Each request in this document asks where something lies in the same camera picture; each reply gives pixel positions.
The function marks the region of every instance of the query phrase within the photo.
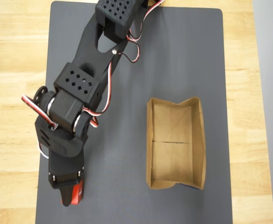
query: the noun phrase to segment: brown paper bag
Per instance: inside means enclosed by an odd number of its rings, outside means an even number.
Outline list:
[[[206,146],[201,102],[180,104],[151,98],[147,103],[146,181],[150,189],[182,183],[204,188]]]

